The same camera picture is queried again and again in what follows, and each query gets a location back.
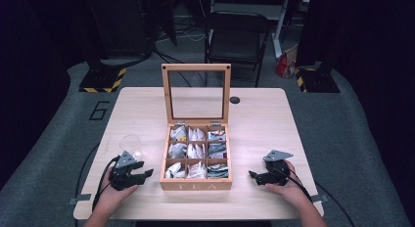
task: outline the small black circle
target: small black circle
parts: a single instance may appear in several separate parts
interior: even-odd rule
[[[238,103],[240,103],[240,102],[241,102],[241,99],[239,99],[239,97],[231,97],[231,98],[229,99],[229,101],[230,101],[232,104],[238,104]]]

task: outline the wooden table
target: wooden table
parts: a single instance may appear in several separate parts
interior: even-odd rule
[[[271,150],[292,153],[308,193],[317,194],[284,90],[277,88],[231,88],[230,96],[241,102],[229,106],[229,139],[233,184],[228,191],[163,191],[159,180],[167,119],[162,87],[123,88],[92,163],[74,210],[76,219],[87,219],[106,164],[122,153],[119,141],[136,134],[141,139],[145,165],[133,173],[154,169],[152,177],[129,197],[113,219],[136,220],[272,220],[299,218],[279,195],[257,186],[248,171],[266,172],[262,158]],[[314,203],[321,214],[321,203]]]

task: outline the robotic hand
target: robotic hand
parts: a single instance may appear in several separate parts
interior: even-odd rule
[[[143,174],[131,175],[131,171],[143,167],[143,161],[137,161],[129,152],[124,152],[110,173],[111,186],[120,191],[133,185],[143,185],[146,178],[153,175],[153,169]]]
[[[251,178],[255,179],[257,185],[265,185],[266,183],[285,185],[290,176],[290,169],[284,162],[284,159],[292,156],[292,154],[284,152],[271,151],[263,158],[268,172],[256,174],[253,171],[249,171]]]

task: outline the yellow and black tape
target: yellow and black tape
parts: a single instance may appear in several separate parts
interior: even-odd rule
[[[109,88],[94,88],[94,87],[90,87],[90,88],[86,88],[86,87],[79,87],[79,92],[90,92],[90,93],[98,93],[98,92],[115,92],[116,89],[118,89],[119,85],[121,84],[122,78],[124,77],[126,72],[126,69],[122,69],[119,71],[118,76],[116,77],[116,80],[113,84],[112,87]]]
[[[315,71],[316,70],[315,68],[302,68],[302,69],[310,70],[310,71]],[[296,75],[297,83],[299,84],[300,91],[301,92],[307,92],[304,81],[302,80],[302,77],[301,77],[300,70],[298,68],[296,68],[296,70],[295,70],[295,75]]]

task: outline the human hand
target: human hand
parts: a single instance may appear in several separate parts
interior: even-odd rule
[[[287,160],[285,160],[285,163],[291,170],[290,177],[294,180],[298,180],[298,178],[295,175],[296,170],[294,169],[294,166]],[[265,188],[267,190],[281,195],[285,202],[293,205],[294,207],[297,207],[300,204],[303,204],[304,202],[309,202],[308,197],[304,194],[299,185],[293,182],[291,179],[288,180],[285,186],[265,184]]]
[[[113,170],[110,167],[105,174],[101,185],[101,196],[98,200],[95,210],[99,211],[103,216],[110,218],[111,215],[119,208],[122,202],[138,189],[138,185],[131,186],[125,190],[118,191],[110,184],[110,173]]]

